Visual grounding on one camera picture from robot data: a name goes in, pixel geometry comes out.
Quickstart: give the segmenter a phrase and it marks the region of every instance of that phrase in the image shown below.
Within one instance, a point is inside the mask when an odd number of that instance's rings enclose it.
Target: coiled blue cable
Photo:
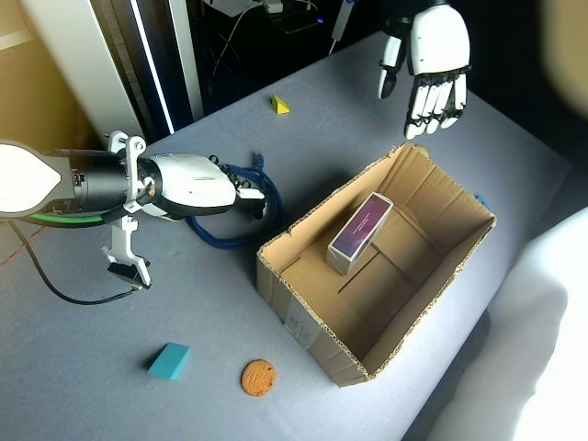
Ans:
[[[241,176],[252,184],[258,186],[266,195],[266,223],[261,231],[228,239],[221,239],[207,232],[204,227],[198,223],[196,217],[190,216],[186,218],[187,224],[204,242],[222,250],[244,246],[247,243],[258,239],[262,234],[267,233],[268,230],[278,229],[284,218],[282,198],[272,180],[266,172],[264,172],[264,156],[262,154],[255,156],[254,167],[238,167],[236,165],[226,165],[226,167],[231,173]]]

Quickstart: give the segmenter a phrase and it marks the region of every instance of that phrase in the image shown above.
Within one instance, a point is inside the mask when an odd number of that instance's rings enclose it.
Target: gray table surface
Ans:
[[[411,79],[376,99],[385,37],[375,35],[149,147],[217,154],[247,165],[263,152],[291,219],[402,141]],[[277,117],[279,94],[292,113]],[[486,308],[569,165],[473,94],[463,119],[418,140],[498,227],[376,380],[337,388],[256,294],[254,249],[210,248],[183,222],[140,215],[136,253],[154,286],[99,307],[57,299],[26,253],[0,267],[0,439],[394,440],[402,437]],[[208,218],[218,235],[242,216]],[[27,232],[35,228],[26,226]],[[0,225],[0,260],[18,246]],[[106,272],[109,228],[45,229],[32,243],[55,285],[80,299],[125,288]],[[192,348],[180,380],[145,367],[167,342]],[[277,368],[263,399],[244,394],[243,366]]]

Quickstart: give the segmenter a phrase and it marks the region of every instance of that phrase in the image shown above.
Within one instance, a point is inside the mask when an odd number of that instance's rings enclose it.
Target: corrugated cardboard edge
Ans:
[[[333,195],[335,195],[336,193],[338,193],[342,188],[345,188],[347,186],[349,186],[351,183],[353,183],[354,181],[356,181],[357,179],[359,179],[359,177],[361,177],[364,173],[366,173],[367,171],[369,171],[369,169],[371,169],[372,167],[374,167],[376,164],[380,163],[381,161],[385,160],[386,158],[390,158],[392,157],[392,155],[401,147],[405,146],[405,145],[411,145],[413,148],[418,146],[419,144],[415,144],[412,142],[404,142],[403,144],[397,146],[397,145],[393,145],[391,147],[391,150],[385,155],[382,156],[381,158],[379,158],[378,160],[372,162],[371,164],[368,164],[359,174],[357,174],[355,177],[353,177],[352,179],[350,179],[349,181],[347,181],[345,184],[343,184],[342,186],[338,187],[336,190],[334,190],[329,196],[327,196],[319,205],[317,205],[314,209],[311,209],[308,213],[306,213],[304,216],[302,216],[301,218],[299,218],[298,220],[296,220],[294,223],[292,223],[292,225],[290,225],[288,227],[288,229],[285,232],[282,232],[281,234],[279,234],[278,236],[274,237],[273,239],[271,239],[270,241],[264,243],[259,250],[257,251],[257,259],[269,270],[271,270],[272,274],[274,276],[276,276],[277,280],[279,282],[281,282],[290,292],[290,294],[292,294],[293,297],[296,298],[296,300],[300,303],[300,305],[302,305],[302,307],[306,310],[306,312],[312,317],[312,319],[314,321],[316,321],[321,328],[331,337],[333,338],[333,340],[337,343],[337,345],[339,345],[339,347],[341,348],[341,350],[343,352],[345,352],[345,354],[347,356],[349,356],[349,359],[351,361],[353,361],[353,363],[356,365],[357,370],[364,376],[364,378],[366,380],[372,380],[375,377],[377,377],[382,370],[384,370],[384,368],[389,364],[389,362],[398,355],[398,353],[400,352],[402,345],[404,344],[406,337],[408,337],[414,330],[414,328],[419,324],[419,322],[423,319],[423,317],[425,317],[429,311],[435,306],[435,304],[437,303],[437,301],[439,300],[439,298],[441,297],[441,295],[443,295],[443,293],[445,292],[445,290],[447,289],[447,287],[449,285],[451,285],[451,283],[453,283],[453,281],[455,280],[455,278],[458,276],[458,274],[463,270],[465,264],[469,261],[469,259],[471,258],[471,256],[473,255],[473,253],[478,249],[478,247],[480,246],[480,244],[482,243],[482,241],[486,238],[486,236],[488,235],[488,233],[496,226],[497,224],[497,220],[496,220],[496,216],[489,211],[486,207],[484,207],[484,209],[486,209],[486,211],[488,211],[488,213],[493,217],[493,221],[492,224],[488,227],[488,229],[486,230],[486,232],[483,234],[483,236],[474,244],[474,246],[471,248],[471,250],[469,250],[468,254],[466,255],[466,257],[459,263],[459,265],[457,266],[456,270],[454,271],[453,275],[449,278],[449,280],[443,285],[443,287],[436,293],[435,297],[427,304],[426,308],[424,308],[423,312],[421,312],[421,314],[419,314],[419,316],[416,318],[416,320],[414,321],[414,323],[411,325],[411,327],[408,329],[408,331],[404,334],[404,336],[402,337],[402,339],[400,340],[400,342],[396,345],[396,347],[394,348],[394,350],[390,353],[390,355],[388,356],[388,358],[386,358],[386,360],[382,363],[382,365],[376,370],[376,372],[374,372],[373,374],[369,374],[368,370],[361,364],[361,362],[359,361],[359,359],[349,350],[349,348],[345,345],[345,343],[343,343],[339,337],[337,337],[337,335],[331,330],[331,328],[329,328],[329,326],[322,321],[321,318],[319,318],[319,316],[316,315],[316,313],[312,310],[312,308],[308,305],[308,303],[299,295],[298,292],[296,292],[296,290],[276,271],[276,269],[267,261],[267,259],[264,258],[263,256],[263,252],[264,250],[271,245],[273,242],[277,241],[278,239],[280,239],[282,236],[285,236],[287,234],[291,235],[292,231],[294,230],[294,228],[301,223],[302,221],[304,221],[306,218],[308,218],[310,215],[312,215],[312,213],[314,213],[318,208],[320,208],[322,205],[324,205],[330,198],[333,197]],[[430,163],[434,164],[433,161],[431,161],[430,158],[426,158],[427,161],[429,161]],[[451,176],[447,175],[451,181],[453,183],[455,183],[457,186],[459,186],[460,188],[462,188],[464,190],[464,192],[468,193],[470,196],[472,196],[473,198],[475,198],[469,191],[467,191],[465,188],[463,188],[462,185],[460,185],[457,181],[455,181]]]

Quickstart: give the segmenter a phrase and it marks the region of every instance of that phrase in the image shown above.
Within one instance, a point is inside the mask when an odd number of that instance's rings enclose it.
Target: green cable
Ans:
[[[55,222],[65,224],[84,224],[84,223],[96,223],[103,222],[102,216],[55,216],[52,214],[36,213],[31,214],[31,218],[43,222]]]

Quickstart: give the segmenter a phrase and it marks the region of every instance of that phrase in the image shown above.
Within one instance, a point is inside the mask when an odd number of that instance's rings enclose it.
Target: small purple box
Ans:
[[[369,195],[329,244],[327,263],[346,276],[388,218],[392,206],[391,200],[378,193]]]

